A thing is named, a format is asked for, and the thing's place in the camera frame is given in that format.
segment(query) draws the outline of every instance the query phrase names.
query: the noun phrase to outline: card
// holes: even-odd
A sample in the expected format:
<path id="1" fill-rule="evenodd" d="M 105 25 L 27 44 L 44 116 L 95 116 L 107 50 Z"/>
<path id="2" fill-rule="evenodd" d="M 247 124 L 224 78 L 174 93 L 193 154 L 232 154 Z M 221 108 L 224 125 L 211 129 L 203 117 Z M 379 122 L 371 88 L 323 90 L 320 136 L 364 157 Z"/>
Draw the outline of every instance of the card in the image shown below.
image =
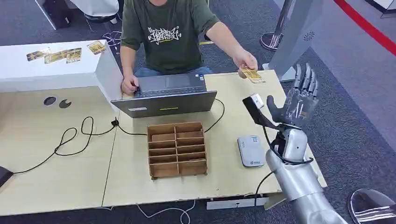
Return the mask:
<path id="1" fill-rule="evenodd" d="M 81 48 L 68 50 L 66 55 L 66 63 L 78 62 L 81 60 Z"/>
<path id="2" fill-rule="evenodd" d="M 57 53 L 46 55 L 44 57 L 44 63 L 49 64 L 49 63 L 64 59 L 64 58 L 66 58 L 68 51 L 69 50 L 63 50 L 63 51 L 59 51 Z"/>
<path id="3" fill-rule="evenodd" d="M 45 48 L 45 49 L 38 50 L 38 51 L 27 54 L 26 58 L 28 59 L 28 62 L 30 62 L 35 59 L 44 57 L 44 56 L 48 55 L 50 52 L 51 52 L 50 48 Z"/>
<path id="4" fill-rule="evenodd" d="M 87 47 L 89 48 L 89 50 L 92 51 L 94 55 L 97 55 L 106 50 L 106 46 L 103 45 L 100 41 L 92 42 L 89 45 L 87 45 Z"/>
<path id="5" fill-rule="evenodd" d="M 265 81 L 262 79 L 262 77 L 257 73 L 257 70 L 252 70 L 248 68 L 243 68 L 240 69 L 242 73 L 250 79 L 252 83 L 258 84 L 258 83 L 264 83 Z"/>

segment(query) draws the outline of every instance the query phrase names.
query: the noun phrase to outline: green t-shirt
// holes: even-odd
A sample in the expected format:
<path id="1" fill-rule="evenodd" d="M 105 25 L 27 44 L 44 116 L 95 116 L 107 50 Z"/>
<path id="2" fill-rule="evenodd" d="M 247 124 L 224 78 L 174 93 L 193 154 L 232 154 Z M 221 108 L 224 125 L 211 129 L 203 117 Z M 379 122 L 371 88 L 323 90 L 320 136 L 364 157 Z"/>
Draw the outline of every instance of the green t-shirt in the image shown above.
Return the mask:
<path id="1" fill-rule="evenodd" d="M 125 0 L 121 45 L 138 50 L 143 43 L 148 68 L 184 73 L 202 66 L 198 35 L 218 21 L 205 0 Z"/>

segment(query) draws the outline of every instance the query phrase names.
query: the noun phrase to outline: wooden sorting box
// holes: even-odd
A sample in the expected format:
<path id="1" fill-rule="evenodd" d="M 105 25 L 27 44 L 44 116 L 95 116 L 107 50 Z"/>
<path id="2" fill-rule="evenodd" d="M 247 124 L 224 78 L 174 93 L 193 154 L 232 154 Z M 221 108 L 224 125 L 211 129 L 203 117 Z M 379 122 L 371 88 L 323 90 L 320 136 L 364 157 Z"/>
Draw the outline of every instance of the wooden sorting box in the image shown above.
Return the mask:
<path id="1" fill-rule="evenodd" d="M 148 127 L 148 164 L 151 179 L 207 174 L 202 124 L 179 123 Z"/>

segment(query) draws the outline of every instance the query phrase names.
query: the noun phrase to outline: laptop lid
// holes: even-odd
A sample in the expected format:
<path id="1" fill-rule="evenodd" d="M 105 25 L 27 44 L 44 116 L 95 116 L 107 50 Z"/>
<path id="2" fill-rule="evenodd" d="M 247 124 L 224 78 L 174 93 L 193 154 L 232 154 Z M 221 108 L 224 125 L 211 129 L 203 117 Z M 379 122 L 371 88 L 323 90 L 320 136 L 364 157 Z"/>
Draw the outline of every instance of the laptop lid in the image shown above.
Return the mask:
<path id="1" fill-rule="evenodd" d="M 209 111 L 217 91 L 151 98 L 113 100 L 111 103 L 132 118 Z"/>

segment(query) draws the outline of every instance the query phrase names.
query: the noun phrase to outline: black cable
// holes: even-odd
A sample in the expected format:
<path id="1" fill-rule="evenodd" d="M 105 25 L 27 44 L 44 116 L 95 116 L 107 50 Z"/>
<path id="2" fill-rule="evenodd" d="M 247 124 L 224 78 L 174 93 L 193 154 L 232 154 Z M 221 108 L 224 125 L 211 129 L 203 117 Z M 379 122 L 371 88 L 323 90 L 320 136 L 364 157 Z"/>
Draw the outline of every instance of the black cable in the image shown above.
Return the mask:
<path id="1" fill-rule="evenodd" d="M 90 118 L 90 119 L 92 120 L 92 123 L 91 123 L 91 132 L 85 133 L 85 132 L 83 131 L 83 128 L 84 128 L 85 121 L 86 121 L 88 118 Z M 84 146 L 84 148 L 83 148 L 82 150 L 80 150 L 80 151 L 78 151 L 78 152 L 76 152 L 76 153 L 71 153 L 71 154 L 61 154 L 61 153 L 58 153 L 58 150 L 59 150 L 62 146 L 64 146 L 66 143 L 70 142 L 71 140 L 73 140 L 73 139 L 77 136 L 77 132 L 78 132 L 77 129 L 76 129 L 75 127 L 70 127 L 70 128 L 68 128 L 68 129 L 66 129 L 66 131 L 63 132 L 62 137 L 61 137 L 61 141 L 60 141 L 59 145 L 54 149 L 54 152 L 53 152 L 49 157 L 47 157 L 44 161 L 40 162 L 39 164 L 37 164 L 36 166 L 34 166 L 34 167 L 30 168 L 30 169 L 27 169 L 27 170 L 24 170 L 24 171 L 21 171 L 21 172 L 16 172 L 16 173 L 14 173 L 14 174 L 23 174 L 23 173 L 29 172 L 30 170 L 33 170 L 33 169 L 35 169 L 35 168 L 41 166 L 42 164 L 44 164 L 46 161 L 48 161 L 48 160 L 49 160 L 53 155 L 55 155 L 55 154 L 56 154 L 56 155 L 59 155 L 59 156 L 71 156 L 71 155 L 79 154 L 79 153 L 81 153 L 81 152 L 83 152 L 84 150 L 87 149 L 87 147 L 88 147 L 88 145 L 89 145 L 89 142 L 90 142 L 92 136 L 99 136 L 99 135 L 107 134 L 107 133 L 109 133 L 110 131 L 112 131 L 112 130 L 113 130 L 115 127 L 117 127 L 117 126 L 118 126 L 123 132 L 125 132 L 125 133 L 127 133 L 127 134 L 130 134 L 130 135 L 147 135 L 147 134 L 134 134 L 134 133 L 128 133 L 128 132 L 124 131 L 124 130 L 119 126 L 120 123 L 119 123 L 119 121 L 117 120 L 117 118 L 115 118 L 115 120 L 111 122 L 111 124 L 113 125 L 112 128 L 110 128 L 109 130 L 107 130 L 107 131 L 105 131 L 105 132 L 103 132 L 103 133 L 93 134 L 93 123 L 94 123 L 94 122 L 93 122 L 93 117 L 91 117 L 91 116 L 88 116 L 88 117 L 84 118 L 83 122 L 81 123 L 81 133 L 84 134 L 84 135 L 89 135 L 88 140 L 87 140 L 87 142 L 86 142 L 86 144 L 85 144 L 85 146 Z M 71 137 L 70 139 L 64 141 L 64 136 L 65 136 L 66 133 L 67 133 L 68 131 L 70 131 L 70 130 L 73 130 L 73 131 L 74 131 L 73 137 Z"/>
<path id="2" fill-rule="evenodd" d="M 261 181 L 260 181 L 260 183 L 259 183 L 259 186 L 257 186 L 257 189 L 256 189 L 256 193 L 255 193 L 255 206 L 254 206 L 254 208 L 255 208 L 255 214 L 254 214 L 254 216 L 255 216 L 255 224 L 257 223 L 257 213 L 256 213 L 256 205 L 257 205 L 257 194 L 259 193 L 259 189 L 260 189 L 260 187 L 261 187 L 261 184 L 264 182 L 264 180 L 266 180 L 271 174 L 273 174 L 274 172 L 271 172 L 271 173 L 269 173 L 269 174 L 267 174 Z"/>
<path id="3" fill-rule="evenodd" d="M 265 129 L 264 126 L 262 127 L 262 129 L 264 130 L 264 135 L 265 135 L 265 138 L 267 139 L 269 148 L 270 148 L 270 149 L 272 150 L 272 152 L 274 152 L 275 155 L 276 155 L 279 159 L 281 159 L 284 163 L 288 163 L 288 164 L 290 164 L 290 165 L 301 165 L 301 164 L 308 164 L 308 163 L 313 162 L 313 158 L 311 158 L 311 157 L 310 157 L 310 159 L 307 160 L 307 161 L 291 161 L 291 160 L 287 160 L 287 159 L 283 158 L 283 157 L 274 149 L 274 147 L 272 146 L 271 142 L 269 141 L 268 134 L 267 134 L 267 130 Z"/>
<path id="4" fill-rule="evenodd" d="M 118 126 L 118 128 L 119 128 L 121 131 L 123 131 L 123 133 L 125 133 L 125 134 L 147 136 L 147 134 L 129 133 L 129 132 L 125 131 L 124 129 L 122 129 L 122 127 L 120 127 L 120 126 Z"/>
<path id="5" fill-rule="evenodd" d="M 216 122 L 212 126 L 210 126 L 206 131 L 204 131 L 204 133 L 208 132 L 213 126 L 215 126 L 221 120 L 221 118 L 223 118 L 224 112 L 226 111 L 226 106 L 224 106 L 224 103 L 221 100 L 219 100 L 219 99 L 214 99 L 214 100 L 219 101 L 221 103 L 221 105 L 223 105 L 223 112 L 222 112 L 220 118 L 217 119 Z"/>

